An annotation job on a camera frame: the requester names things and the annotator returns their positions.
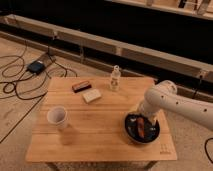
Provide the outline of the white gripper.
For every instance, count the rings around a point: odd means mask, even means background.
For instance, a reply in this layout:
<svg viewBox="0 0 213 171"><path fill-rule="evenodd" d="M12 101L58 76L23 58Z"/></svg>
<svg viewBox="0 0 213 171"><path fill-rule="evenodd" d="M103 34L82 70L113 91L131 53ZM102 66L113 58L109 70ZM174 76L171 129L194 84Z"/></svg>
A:
<svg viewBox="0 0 213 171"><path fill-rule="evenodd" d="M147 101L142 101L139 103L137 111L147 118L152 125L156 123L156 113L158 112L158 108L154 105L151 105Z"/></svg>

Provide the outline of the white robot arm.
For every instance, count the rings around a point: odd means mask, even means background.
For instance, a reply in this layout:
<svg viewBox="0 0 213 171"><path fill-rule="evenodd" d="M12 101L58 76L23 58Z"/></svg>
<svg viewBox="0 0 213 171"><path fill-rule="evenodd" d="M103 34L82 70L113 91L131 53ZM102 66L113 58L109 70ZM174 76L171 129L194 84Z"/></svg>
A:
<svg viewBox="0 0 213 171"><path fill-rule="evenodd" d="M165 80L151 86L137 111L153 119L160 109L180 114L213 131L213 103L179 96L177 86L172 81Z"/></svg>

